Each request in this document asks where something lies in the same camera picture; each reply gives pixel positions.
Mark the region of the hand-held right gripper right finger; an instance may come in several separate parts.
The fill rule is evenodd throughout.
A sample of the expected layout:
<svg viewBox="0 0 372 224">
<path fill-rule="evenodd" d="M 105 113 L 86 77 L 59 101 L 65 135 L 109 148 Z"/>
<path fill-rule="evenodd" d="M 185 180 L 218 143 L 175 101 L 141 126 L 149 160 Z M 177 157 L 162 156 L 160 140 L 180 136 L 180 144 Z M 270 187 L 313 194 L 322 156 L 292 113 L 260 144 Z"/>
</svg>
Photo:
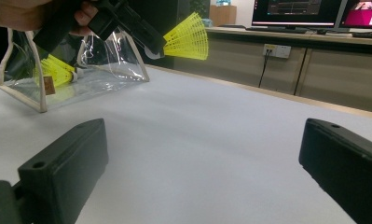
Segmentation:
<svg viewBox="0 0 372 224">
<path fill-rule="evenodd" d="M 307 119 L 298 162 L 357 223 L 372 224 L 372 142 L 320 119 Z"/>
</svg>

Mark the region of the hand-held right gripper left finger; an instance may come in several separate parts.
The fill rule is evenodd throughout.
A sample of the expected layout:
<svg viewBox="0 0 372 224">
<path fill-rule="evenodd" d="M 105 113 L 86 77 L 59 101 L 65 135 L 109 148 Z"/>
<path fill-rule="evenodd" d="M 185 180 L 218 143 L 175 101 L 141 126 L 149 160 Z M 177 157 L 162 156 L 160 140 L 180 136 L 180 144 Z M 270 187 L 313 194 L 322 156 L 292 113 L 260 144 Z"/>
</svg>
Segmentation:
<svg viewBox="0 0 372 224">
<path fill-rule="evenodd" d="M 27 224 L 75 224 L 108 163 L 103 119 L 76 125 L 18 168 Z"/>
</svg>

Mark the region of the yellow shuttlecock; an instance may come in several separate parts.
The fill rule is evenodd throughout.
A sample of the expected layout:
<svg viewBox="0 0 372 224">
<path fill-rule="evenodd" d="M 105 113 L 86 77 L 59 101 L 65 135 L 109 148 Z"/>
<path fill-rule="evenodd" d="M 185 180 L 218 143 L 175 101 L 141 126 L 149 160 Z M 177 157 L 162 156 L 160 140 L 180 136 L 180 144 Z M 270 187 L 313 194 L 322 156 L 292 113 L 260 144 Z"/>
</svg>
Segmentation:
<svg viewBox="0 0 372 224">
<path fill-rule="evenodd" d="M 208 36 L 197 12 L 191 13 L 187 18 L 172 28 L 163 36 L 166 44 L 161 52 L 155 54 L 144 47 L 145 55 L 153 60 L 173 56 L 194 60 L 206 60 L 209 55 Z"/>
<path fill-rule="evenodd" d="M 56 58 L 55 56 L 53 56 L 51 54 L 49 54 L 49 56 L 47 57 L 47 60 L 48 60 L 48 64 L 50 66 L 59 66 L 60 68 L 65 69 L 68 72 L 75 72 L 75 70 L 76 70 L 73 66 L 71 66 L 68 63 Z"/>
<path fill-rule="evenodd" d="M 73 66 L 68 64 L 42 63 L 44 77 L 51 77 L 55 87 L 75 82 L 80 75 Z"/>
</svg>

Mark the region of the clear bag with beige trim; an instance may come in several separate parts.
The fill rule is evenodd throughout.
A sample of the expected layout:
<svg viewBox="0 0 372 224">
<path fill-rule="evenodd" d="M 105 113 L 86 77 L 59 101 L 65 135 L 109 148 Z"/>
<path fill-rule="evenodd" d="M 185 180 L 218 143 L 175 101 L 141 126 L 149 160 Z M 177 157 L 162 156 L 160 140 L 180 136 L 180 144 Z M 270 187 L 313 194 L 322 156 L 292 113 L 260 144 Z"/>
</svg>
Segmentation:
<svg viewBox="0 0 372 224">
<path fill-rule="evenodd" d="M 0 89 L 38 112 L 69 105 L 139 82 L 149 76 L 130 35 L 113 32 L 108 39 L 97 35 L 67 35 L 51 53 L 34 42 L 35 32 L 7 31 L 7 52 L 0 64 Z M 73 66 L 80 78 L 55 87 L 44 77 L 42 63 L 49 54 Z"/>
</svg>

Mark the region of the brown box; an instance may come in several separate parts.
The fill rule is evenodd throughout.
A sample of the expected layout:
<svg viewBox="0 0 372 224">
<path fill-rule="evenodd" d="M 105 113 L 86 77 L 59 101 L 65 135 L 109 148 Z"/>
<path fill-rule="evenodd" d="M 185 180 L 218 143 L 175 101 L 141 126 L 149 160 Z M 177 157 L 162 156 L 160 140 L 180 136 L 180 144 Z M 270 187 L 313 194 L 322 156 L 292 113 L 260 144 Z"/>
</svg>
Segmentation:
<svg viewBox="0 0 372 224">
<path fill-rule="evenodd" d="M 210 5 L 209 19 L 213 22 L 213 26 L 234 24 L 236 22 L 236 15 L 236 6 Z"/>
</svg>

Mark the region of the beige cabinet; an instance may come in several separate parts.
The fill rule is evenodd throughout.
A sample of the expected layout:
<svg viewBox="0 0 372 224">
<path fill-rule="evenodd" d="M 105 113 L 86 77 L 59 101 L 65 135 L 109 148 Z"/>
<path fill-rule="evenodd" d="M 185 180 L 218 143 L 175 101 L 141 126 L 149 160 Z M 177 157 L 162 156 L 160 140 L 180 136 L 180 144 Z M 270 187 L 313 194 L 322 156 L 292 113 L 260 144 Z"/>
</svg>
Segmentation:
<svg viewBox="0 0 372 224">
<path fill-rule="evenodd" d="M 209 28 L 205 61 L 176 59 L 176 70 L 372 112 L 372 39 Z M 263 54 L 290 46 L 288 59 Z"/>
</svg>

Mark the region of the white table sheet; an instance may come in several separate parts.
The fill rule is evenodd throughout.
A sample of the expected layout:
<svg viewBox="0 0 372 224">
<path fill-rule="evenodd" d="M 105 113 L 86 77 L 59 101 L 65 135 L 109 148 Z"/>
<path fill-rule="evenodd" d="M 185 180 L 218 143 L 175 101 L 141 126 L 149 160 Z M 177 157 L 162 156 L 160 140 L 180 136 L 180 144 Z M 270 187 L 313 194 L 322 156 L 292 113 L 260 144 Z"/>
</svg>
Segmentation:
<svg viewBox="0 0 372 224">
<path fill-rule="evenodd" d="M 149 81 L 37 113 L 0 90 L 0 179 L 75 125 L 109 162 L 76 224 L 353 224 L 298 161 L 307 119 L 372 141 L 372 113 L 150 68 Z"/>
</svg>

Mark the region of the wide computer monitor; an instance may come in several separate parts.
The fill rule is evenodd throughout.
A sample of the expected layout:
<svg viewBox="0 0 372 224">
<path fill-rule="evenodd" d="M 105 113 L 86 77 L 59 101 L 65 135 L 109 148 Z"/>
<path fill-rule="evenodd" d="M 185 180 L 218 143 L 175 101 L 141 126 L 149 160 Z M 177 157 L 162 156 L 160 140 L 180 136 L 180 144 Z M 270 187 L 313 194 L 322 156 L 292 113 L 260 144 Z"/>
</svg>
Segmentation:
<svg viewBox="0 0 372 224">
<path fill-rule="evenodd" d="M 255 0 L 253 26 L 335 25 L 342 0 Z"/>
</svg>

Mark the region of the computer monitor with pink picture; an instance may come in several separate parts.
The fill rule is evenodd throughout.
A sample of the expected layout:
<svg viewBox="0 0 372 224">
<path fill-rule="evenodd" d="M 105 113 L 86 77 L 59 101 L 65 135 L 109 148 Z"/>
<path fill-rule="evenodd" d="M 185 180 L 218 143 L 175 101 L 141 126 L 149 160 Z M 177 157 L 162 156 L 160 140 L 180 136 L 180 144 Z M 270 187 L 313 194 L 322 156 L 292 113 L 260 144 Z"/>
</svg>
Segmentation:
<svg viewBox="0 0 372 224">
<path fill-rule="evenodd" d="M 340 26 L 372 29 L 372 0 L 348 0 Z"/>
</svg>

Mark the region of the white wall socket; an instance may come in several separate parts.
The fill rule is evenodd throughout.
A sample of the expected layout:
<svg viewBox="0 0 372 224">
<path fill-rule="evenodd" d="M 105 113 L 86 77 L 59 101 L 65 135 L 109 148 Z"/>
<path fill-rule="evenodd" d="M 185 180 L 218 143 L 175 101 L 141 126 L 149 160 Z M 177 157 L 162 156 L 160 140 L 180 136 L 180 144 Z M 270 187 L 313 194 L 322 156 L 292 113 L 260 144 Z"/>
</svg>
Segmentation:
<svg viewBox="0 0 372 224">
<path fill-rule="evenodd" d="M 265 44 L 263 54 L 269 57 L 288 59 L 291 53 L 290 46 Z"/>
</svg>

